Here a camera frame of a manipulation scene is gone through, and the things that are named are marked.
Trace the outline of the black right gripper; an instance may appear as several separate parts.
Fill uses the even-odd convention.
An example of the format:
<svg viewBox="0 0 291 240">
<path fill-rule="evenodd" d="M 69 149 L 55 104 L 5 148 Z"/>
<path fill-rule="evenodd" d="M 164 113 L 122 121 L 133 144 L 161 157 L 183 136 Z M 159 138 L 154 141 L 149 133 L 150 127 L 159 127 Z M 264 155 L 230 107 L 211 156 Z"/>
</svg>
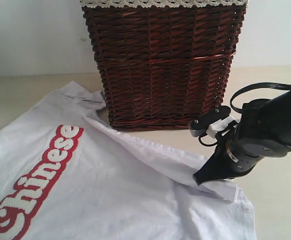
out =
<svg viewBox="0 0 291 240">
<path fill-rule="evenodd" d="M 193 174 L 198 186 L 206 182 L 237 178 L 236 173 L 231 170 L 232 160 L 227 153 L 226 143 L 229 137 L 229 134 L 220 136 L 213 155 Z"/>
</svg>

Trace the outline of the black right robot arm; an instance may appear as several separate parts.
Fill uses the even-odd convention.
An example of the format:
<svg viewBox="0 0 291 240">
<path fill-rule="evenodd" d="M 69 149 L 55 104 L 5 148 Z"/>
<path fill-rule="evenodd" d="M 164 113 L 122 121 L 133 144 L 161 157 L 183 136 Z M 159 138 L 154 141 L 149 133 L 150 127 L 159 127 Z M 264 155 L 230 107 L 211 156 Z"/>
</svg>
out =
<svg viewBox="0 0 291 240">
<path fill-rule="evenodd" d="M 254 83 L 231 99 L 256 89 L 285 93 L 254 99 L 242 108 L 219 105 L 189 123 L 191 135 L 199 141 L 205 136 L 216 140 L 213 155 L 193 174 L 197 185 L 245 176 L 263 158 L 283 158 L 291 152 L 291 84 Z"/>
</svg>

